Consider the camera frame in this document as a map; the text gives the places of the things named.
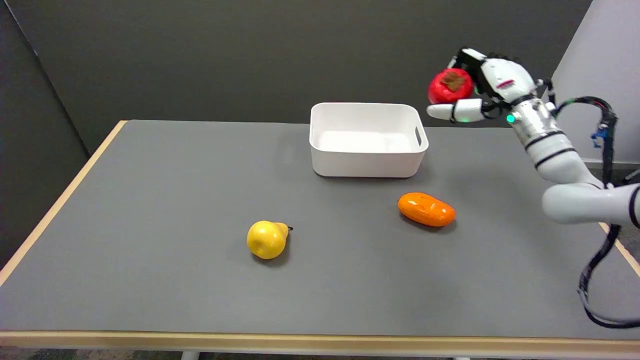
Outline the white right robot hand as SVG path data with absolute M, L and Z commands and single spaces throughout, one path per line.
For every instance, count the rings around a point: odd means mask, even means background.
M 451 123 L 493 119 L 519 101 L 530 100 L 535 81 L 518 61 L 462 47 L 427 89 L 428 116 Z

